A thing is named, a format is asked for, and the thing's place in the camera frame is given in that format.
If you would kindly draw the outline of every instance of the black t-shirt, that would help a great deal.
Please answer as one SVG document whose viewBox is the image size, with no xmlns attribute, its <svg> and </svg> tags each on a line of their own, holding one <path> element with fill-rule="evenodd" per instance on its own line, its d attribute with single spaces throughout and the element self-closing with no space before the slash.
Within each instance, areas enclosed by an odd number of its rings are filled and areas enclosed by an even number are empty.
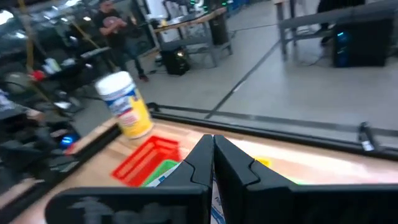
<svg viewBox="0 0 398 224">
<path fill-rule="evenodd" d="M 115 22 L 116 19 L 120 19 L 121 16 L 116 10 L 112 10 L 108 13 L 103 13 L 99 11 L 94 19 L 94 23 L 98 28 L 107 28 Z M 126 42 L 126 37 L 121 32 L 121 30 L 115 30 L 113 33 L 106 36 L 110 47 L 119 47 L 124 45 Z"/>
</svg>

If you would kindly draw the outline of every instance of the black metal frame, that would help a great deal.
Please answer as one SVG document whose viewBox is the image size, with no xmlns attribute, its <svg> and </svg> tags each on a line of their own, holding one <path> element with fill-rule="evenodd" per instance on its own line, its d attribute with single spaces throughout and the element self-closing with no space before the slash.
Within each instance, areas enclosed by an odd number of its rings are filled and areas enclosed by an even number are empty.
<svg viewBox="0 0 398 224">
<path fill-rule="evenodd" d="M 240 125 L 231 125 L 221 122 L 208 121 L 205 119 L 194 119 L 183 116 L 175 116 L 155 111 L 153 111 L 151 115 L 154 119 L 159 119 L 164 121 L 189 124 L 192 126 L 200 126 L 204 128 L 219 129 L 232 133 L 245 134 L 260 138 L 273 139 L 277 141 L 286 141 L 294 144 L 304 144 L 307 146 L 322 147 L 324 149 L 331 149 L 336 151 L 348 152 L 352 154 L 359 154 L 362 156 L 378 157 L 382 159 L 398 161 L 398 150 L 389 147 L 386 147 L 381 151 L 366 152 L 363 150 L 360 143 L 355 143 L 355 142 L 318 138 L 313 136 L 306 136 L 303 134 L 287 133 L 283 131 L 272 131 L 272 130 L 259 129 L 259 128 L 250 128 Z M 120 134 L 121 131 L 119 130 L 118 126 L 117 125 L 112 126 L 107 131 L 105 131 L 101 136 L 96 138 L 95 141 L 89 143 L 89 145 L 87 145 L 80 152 L 74 154 L 77 163 L 72 169 L 63 174 L 56 176 L 56 178 L 54 178 L 53 181 L 51 182 L 44 182 L 37 184 L 36 186 L 32 187 L 29 191 L 25 192 L 24 194 L 20 195 L 18 198 L 13 200 L 5 208 L 0 210 L 0 220 L 2 221 L 2 223 L 9 223 L 13 221 L 13 219 L 15 219 L 20 213 L 22 213 L 33 203 L 38 201 L 41 197 L 47 194 L 59 183 L 64 181 L 67 177 L 72 175 L 77 169 L 80 168 L 80 166 L 82 166 L 95 154 L 99 153 L 107 144 L 113 141 Z"/>
</svg>

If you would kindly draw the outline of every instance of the floor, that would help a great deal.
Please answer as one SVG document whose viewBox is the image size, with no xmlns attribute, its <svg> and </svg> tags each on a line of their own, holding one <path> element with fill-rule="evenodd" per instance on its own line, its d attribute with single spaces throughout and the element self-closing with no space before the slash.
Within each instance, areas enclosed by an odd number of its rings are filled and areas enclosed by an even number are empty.
<svg viewBox="0 0 398 224">
<path fill-rule="evenodd" d="M 314 13 L 317 0 L 307 0 Z M 201 68 L 182 77 L 162 72 L 150 75 L 149 83 L 138 82 L 146 102 L 220 112 L 251 114 L 286 119 L 317 121 L 357 126 L 369 121 L 373 127 L 398 129 L 398 60 L 392 58 L 384 68 L 333 68 L 319 39 L 301 40 L 294 50 L 289 46 L 289 61 L 283 62 L 278 45 L 276 14 L 270 1 L 256 3 L 228 20 L 234 34 L 234 55 L 225 56 L 217 68 L 206 68 L 209 57 L 199 57 Z M 146 70 L 152 60 L 142 59 Z M 134 63 L 129 64 L 135 74 Z M 100 101 L 87 101 L 87 109 L 76 116 L 82 134 L 110 117 Z M 181 111 L 168 113 L 193 118 L 205 114 Z M 296 126 L 215 114 L 213 121 L 277 129 L 328 138 L 355 141 L 356 133 Z M 394 138 L 382 138 L 397 145 Z"/>
</svg>

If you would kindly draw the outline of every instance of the workbench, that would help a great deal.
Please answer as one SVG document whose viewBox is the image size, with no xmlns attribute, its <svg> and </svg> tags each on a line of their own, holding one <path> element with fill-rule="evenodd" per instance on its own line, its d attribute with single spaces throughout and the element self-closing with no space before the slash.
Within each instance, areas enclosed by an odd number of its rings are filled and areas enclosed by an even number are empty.
<svg viewBox="0 0 398 224">
<path fill-rule="evenodd" d="M 195 19 L 192 19 L 190 21 L 185 21 L 185 22 L 179 22 L 177 21 L 168 21 L 167 26 L 163 26 L 157 29 L 154 29 L 154 33 L 157 37 L 157 40 L 159 42 L 160 49 L 173 49 L 179 46 L 185 47 L 188 45 L 194 45 L 194 44 L 206 44 L 207 48 L 206 50 L 201 50 L 200 52 L 194 52 L 194 51 L 188 51 L 188 54 L 199 54 L 199 53 L 209 53 L 211 55 L 211 59 L 213 61 L 214 67 L 218 66 L 218 59 L 220 52 L 224 49 L 228 49 L 229 54 L 232 55 L 232 45 L 231 45 L 231 38 L 228 35 L 228 41 L 227 43 L 220 45 L 220 46 L 215 46 L 213 44 L 213 38 L 211 35 L 211 30 L 210 30 L 210 25 L 209 21 L 214 19 L 215 17 L 218 16 L 223 16 L 223 19 L 226 21 L 226 11 L 227 9 L 225 7 L 216 9 L 212 12 L 208 12 L 203 14 L 202 16 L 196 17 Z M 204 36 L 203 37 L 189 37 L 189 38 L 183 38 L 182 35 L 180 35 L 179 40 L 173 40 L 170 42 L 164 42 L 163 37 L 162 37 L 162 32 L 170 30 L 170 29 L 181 29 L 186 26 L 191 26 L 191 25 L 201 25 L 204 30 Z"/>
<path fill-rule="evenodd" d="M 266 158 L 270 168 L 293 181 L 306 184 L 398 183 L 398 163 L 345 152 L 292 144 L 244 134 L 204 128 L 175 121 L 155 119 L 153 130 L 140 139 L 129 140 L 120 134 L 116 120 L 110 119 L 81 139 L 74 148 L 79 154 L 94 142 L 102 144 L 64 181 L 22 212 L 13 224 L 43 224 L 46 203 L 57 193 L 72 187 L 122 187 L 110 173 L 146 139 L 155 135 L 176 140 L 185 157 L 206 133 L 222 134 L 255 158 Z"/>
</svg>

